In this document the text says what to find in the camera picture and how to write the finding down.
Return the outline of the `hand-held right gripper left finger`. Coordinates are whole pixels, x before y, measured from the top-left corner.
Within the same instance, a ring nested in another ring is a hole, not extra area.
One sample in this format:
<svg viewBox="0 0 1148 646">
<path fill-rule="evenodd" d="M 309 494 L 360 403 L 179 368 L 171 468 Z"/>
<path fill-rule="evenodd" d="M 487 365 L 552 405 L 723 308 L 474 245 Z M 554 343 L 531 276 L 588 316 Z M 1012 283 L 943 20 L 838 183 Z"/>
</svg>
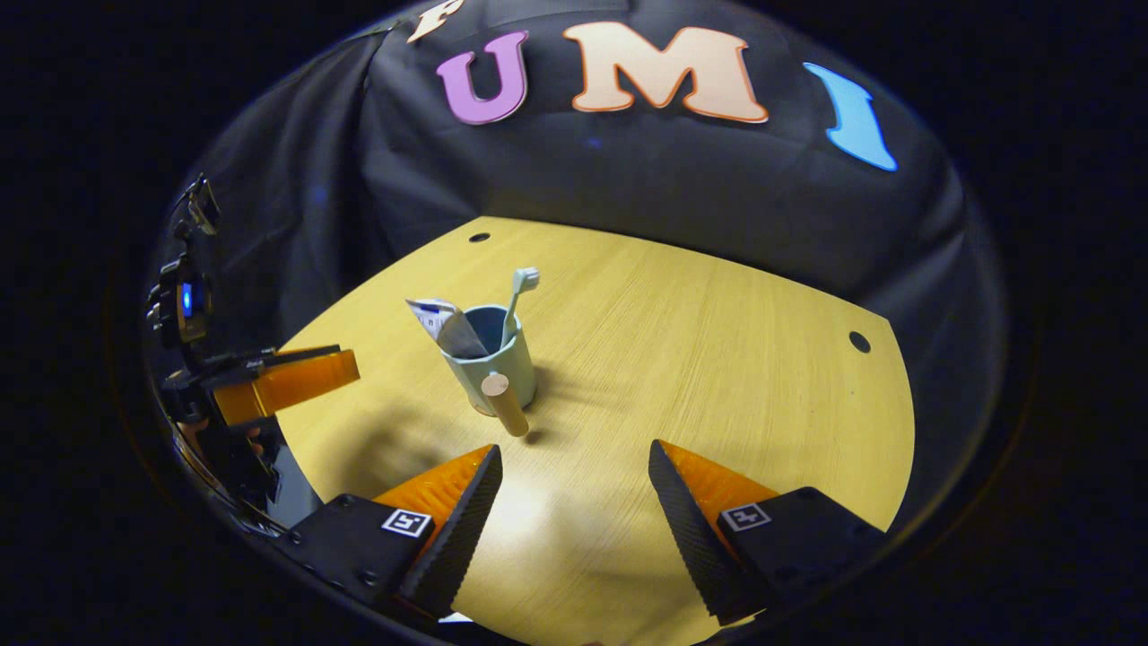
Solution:
<svg viewBox="0 0 1148 646">
<path fill-rule="evenodd" d="M 377 498 L 339 495 L 287 532 L 287 557 L 370 609 L 441 620 L 474 557 L 503 482 L 488 444 Z"/>
</svg>

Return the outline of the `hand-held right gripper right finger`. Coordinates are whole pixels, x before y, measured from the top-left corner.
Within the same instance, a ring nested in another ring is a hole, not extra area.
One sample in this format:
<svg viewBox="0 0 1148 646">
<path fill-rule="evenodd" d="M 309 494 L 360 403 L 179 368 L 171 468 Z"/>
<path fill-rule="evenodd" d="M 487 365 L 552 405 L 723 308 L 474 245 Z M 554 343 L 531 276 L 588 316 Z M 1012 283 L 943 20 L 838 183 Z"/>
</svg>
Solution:
<svg viewBox="0 0 1148 646">
<path fill-rule="evenodd" d="M 730 625 L 856 573 L 884 531 L 815 487 L 788 493 L 656 439 L 649 482 L 709 615 Z"/>
</svg>

